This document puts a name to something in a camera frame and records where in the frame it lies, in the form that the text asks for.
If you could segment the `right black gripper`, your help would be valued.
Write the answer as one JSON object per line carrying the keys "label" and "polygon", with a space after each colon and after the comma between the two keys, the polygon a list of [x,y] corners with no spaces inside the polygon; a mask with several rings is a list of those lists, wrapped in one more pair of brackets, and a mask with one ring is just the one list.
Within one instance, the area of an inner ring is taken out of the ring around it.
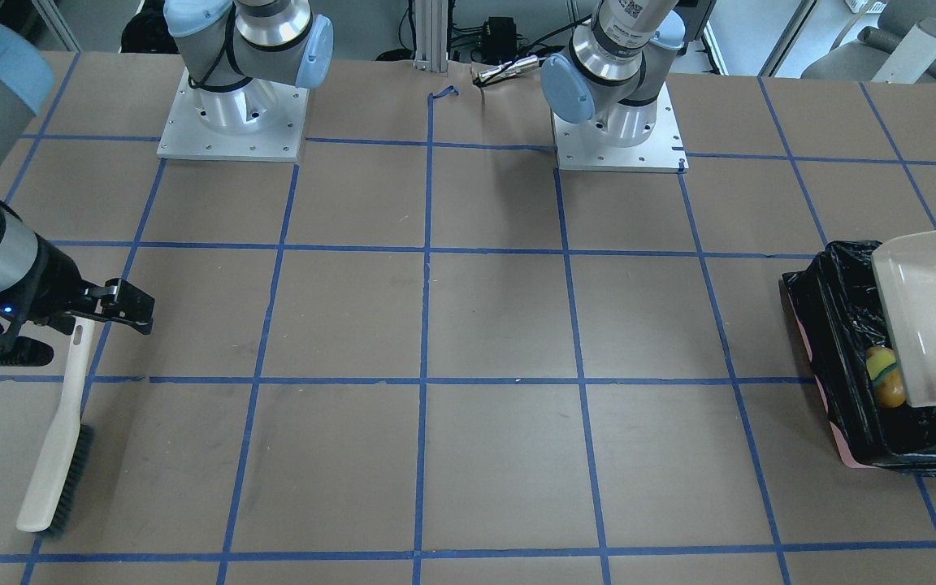
{"label": "right black gripper", "polygon": [[71,334],[81,316],[100,323],[122,323],[142,336],[151,334],[152,296],[120,278],[94,286],[56,245],[41,236],[36,243],[36,262],[21,281],[24,322]]}

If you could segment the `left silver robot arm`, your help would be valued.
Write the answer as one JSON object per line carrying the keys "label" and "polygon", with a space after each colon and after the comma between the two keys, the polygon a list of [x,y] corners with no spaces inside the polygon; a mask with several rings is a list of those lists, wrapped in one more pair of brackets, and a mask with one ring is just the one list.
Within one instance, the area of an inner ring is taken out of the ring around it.
{"label": "left silver robot arm", "polygon": [[565,49],[542,64],[541,88],[553,114],[581,124],[614,105],[654,103],[686,45],[676,5],[599,1],[593,15],[574,27]]}

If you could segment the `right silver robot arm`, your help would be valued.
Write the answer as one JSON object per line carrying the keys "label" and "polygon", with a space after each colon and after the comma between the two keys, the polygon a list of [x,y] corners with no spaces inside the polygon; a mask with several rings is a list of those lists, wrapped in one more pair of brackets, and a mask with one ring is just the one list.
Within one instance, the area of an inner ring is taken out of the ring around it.
{"label": "right silver robot arm", "polygon": [[[187,85],[201,95],[238,95],[258,81],[315,89],[333,59],[333,23],[307,1],[164,1],[161,14]],[[47,59],[0,24],[0,164],[53,86]],[[148,334],[153,304],[123,280],[97,286],[83,279],[70,257],[0,201],[1,318],[70,332],[80,315]]]}

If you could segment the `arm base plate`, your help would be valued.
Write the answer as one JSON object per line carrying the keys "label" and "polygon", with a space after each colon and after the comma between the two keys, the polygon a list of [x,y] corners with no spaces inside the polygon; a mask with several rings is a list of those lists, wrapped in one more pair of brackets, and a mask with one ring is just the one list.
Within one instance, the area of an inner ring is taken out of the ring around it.
{"label": "arm base plate", "polygon": [[690,169],[666,83],[653,103],[617,103],[584,123],[552,114],[551,122],[557,165],[563,171],[682,174]]}
{"label": "arm base plate", "polygon": [[162,159],[295,163],[310,91],[253,79],[229,93],[194,89],[182,74],[159,138]]}

